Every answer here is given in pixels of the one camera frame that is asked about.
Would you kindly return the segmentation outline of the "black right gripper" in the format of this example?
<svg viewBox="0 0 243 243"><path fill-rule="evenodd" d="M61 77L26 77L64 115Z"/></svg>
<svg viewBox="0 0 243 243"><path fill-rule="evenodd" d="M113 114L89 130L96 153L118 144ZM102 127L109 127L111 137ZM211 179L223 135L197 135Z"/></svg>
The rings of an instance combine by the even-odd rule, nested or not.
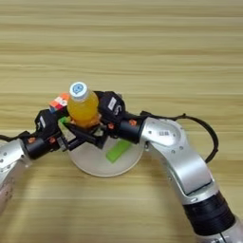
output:
<svg viewBox="0 0 243 243"><path fill-rule="evenodd" d="M96 96L98 97L98 101L100 102L104 92L103 91L94 91ZM144 116L135 115L126 112L122 119L119 122L110 121L107 125L108 134L110 137L114 139L123 139L128 140L130 142L139 142L140 134L142 130L143 123L145 121ZM104 144L108 139L108 134L103 132L100 136L97 136L95 132L98 130L98 126L90 129L84 129L82 127L77 126L76 124L66 122L65 127L71 132L75 138L80 136L91 136L94 138L93 144L99 149L103 149Z"/></svg>

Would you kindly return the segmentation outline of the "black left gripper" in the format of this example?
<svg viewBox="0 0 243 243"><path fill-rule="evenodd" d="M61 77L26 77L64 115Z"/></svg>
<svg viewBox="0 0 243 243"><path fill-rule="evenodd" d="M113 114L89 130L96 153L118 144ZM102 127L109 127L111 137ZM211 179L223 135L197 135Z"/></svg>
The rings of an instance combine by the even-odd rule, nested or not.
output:
<svg viewBox="0 0 243 243"><path fill-rule="evenodd" d="M67 107L63 107L56 112L57 118L68 117L69 113ZM91 136L76 137L72 140L67 140L60 131L55 132L34 132L30 134L25 132L23 135L23 142L27 149L28 156L31 159L38 159L49 152L61 149L64 151L72 151L85 142L94 142Z"/></svg>

